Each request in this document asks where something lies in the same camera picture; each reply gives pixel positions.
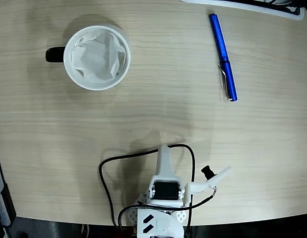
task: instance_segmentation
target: pen clip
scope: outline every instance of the pen clip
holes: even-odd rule
[[[223,85],[224,85],[224,90],[225,90],[225,93],[226,93],[226,97],[229,101],[231,101],[232,99],[229,97],[228,95],[228,89],[227,89],[227,79],[226,79],[226,73],[224,72],[224,70],[221,68],[221,66],[219,65],[218,68],[221,70],[222,74],[223,74]]]

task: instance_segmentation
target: pen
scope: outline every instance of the pen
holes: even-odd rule
[[[231,64],[228,60],[228,54],[225,47],[224,37],[222,34],[221,26],[218,21],[218,17],[215,14],[209,15],[211,25],[214,32],[215,42],[217,46],[219,61],[220,61],[220,70],[222,71],[225,79],[225,90],[226,96],[229,101],[237,101],[237,93],[234,84],[233,72]]]

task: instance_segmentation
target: white mug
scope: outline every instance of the white mug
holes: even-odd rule
[[[77,69],[75,69],[71,64],[71,52],[75,47],[75,43],[78,41],[80,37],[82,37],[82,35],[84,35],[88,31],[97,30],[97,29],[108,31],[117,36],[117,38],[121,41],[122,45],[124,46],[126,53],[125,62],[122,70],[113,79],[108,80],[104,83],[89,82],[88,80],[84,79],[83,74],[79,72]],[[130,67],[131,55],[130,55],[128,38],[126,34],[122,31],[122,29],[114,25],[96,25],[96,26],[85,27],[76,32],[70,38],[65,47],[53,47],[48,49],[45,54],[45,59],[47,62],[63,62],[65,70],[69,75],[69,77],[80,87],[93,91],[101,91],[114,87],[125,77]]]

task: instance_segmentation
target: black cable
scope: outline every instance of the black cable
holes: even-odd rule
[[[205,198],[204,200],[200,201],[199,203],[196,203],[192,206],[188,207],[163,207],[163,206],[151,206],[151,205],[131,205],[128,207],[123,208],[119,214],[118,214],[118,226],[119,228],[123,231],[123,226],[122,226],[122,217],[124,212],[134,209],[134,208],[146,208],[146,209],[158,209],[158,210],[163,210],[163,211],[186,211],[190,209],[194,209],[196,207],[199,207],[209,200],[211,200],[215,196],[216,190],[214,190],[213,195],[210,195],[209,197]]]
[[[175,144],[175,145],[170,145],[170,146],[169,146],[169,148],[175,148],[175,147],[185,147],[185,148],[188,149],[189,152],[191,153],[191,157],[192,157],[192,176],[191,176],[191,181],[194,182],[194,177],[195,177],[195,155],[194,155],[193,150],[192,150],[188,145],[185,145],[185,144]],[[111,217],[112,217],[113,225],[114,225],[116,228],[120,228],[120,229],[122,230],[122,232],[123,232],[122,226],[120,225],[120,226],[118,227],[117,224],[116,224],[116,222],[115,222],[114,205],[113,205],[113,202],[112,202],[112,199],[111,199],[111,197],[110,197],[110,194],[109,194],[107,185],[106,185],[105,180],[104,180],[102,168],[103,168],[103,166],[104,166],[107,162],[110,162],[110,161],[120,160],[120,159],[134,158],[134,157],[139,157],[139,156],[145,156],[145,155],[150,155],[150,154],[153,154],[153,153],[156,153],[156,152],[158,152],[158,149],[150,150],[150,151],[146,151],[146,152],[140,152],[140,153],[131,154],[131,155],[116,156],[116,157],[112,157],[112,158],[109,158],[109,159],[106,159],[106,160],[102,161],[102,162],[100,163],[100,165],[99,165],[99,176],[100,176],[101,182],[102,182],[102,184],[103,184],[103,186],[104,186],[104,189],[105,189],[105,192],[106,192],[108,201],[109,201],[109,206],[110,206],[110,212],[111,212]],[[192,213],[192,210],[190,209],[190,210],[189,210],[189,215],[188,215],[187,227],[186,227],[186,231],[185,231],[186,233],[187,233],[187,230],[189,229],[189,226],[190,226],[190,223],[191,223],[191,213]]]
[[[198,229],[198,226],[196,226],[195,232],[194,232],[194,235],[192,236],[192,238],[195,238],[195,237],[196,237],[196,235],[197,235],[197,229]]]
[[[187,228],[185,229],[185,233],[184,233],[184,238],[191,238],[192,236],[192,226],[187,226]]]
[[[108,197],[109,206],[110,206],[110,213],[111,213],[111,216],[112,216],[112,222],[113,222],[114,227],[118,228],[118,226],[115,222],[115,213],[114,213],[113,201],[110,197],[107,185],[106,185],[105,180],[104,180],[103,172],[102,172],[102,168],[103,168],[104,164],[106,164],[107,162],[113,161],[113,160],[128,159],[128,158],[133,158],[133,157],[138,157],[138,156],[149,155],[149,154],[156,153],[156,152],[158,152],[158,149],[150,150],[150,151],[146,151],[146,152],[140,152],[140,153],[136,153],[136,154],[132,154],[132,155],[116,156],[116,157],[106,159],[106,160],[104,160],[100,163],[100,165],[99,165],[99,176],[100,176],[100,180],[102,181],[102,184],[104,186],[106,195]]]
[[[194,236],[196,235],[196,231],[197,231],[197,226],[190,227],[190,229],[189,229],[189,231],[188,231],[188,233],[186,235],[186,238],[194,238]]]

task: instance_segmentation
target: white tissue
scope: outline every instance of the white tissue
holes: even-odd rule
[[[125,61],[125,48],[117,36],[104,30],[85,33],[71,52],[72,66],[93,83],[104,83],[119,73]]]

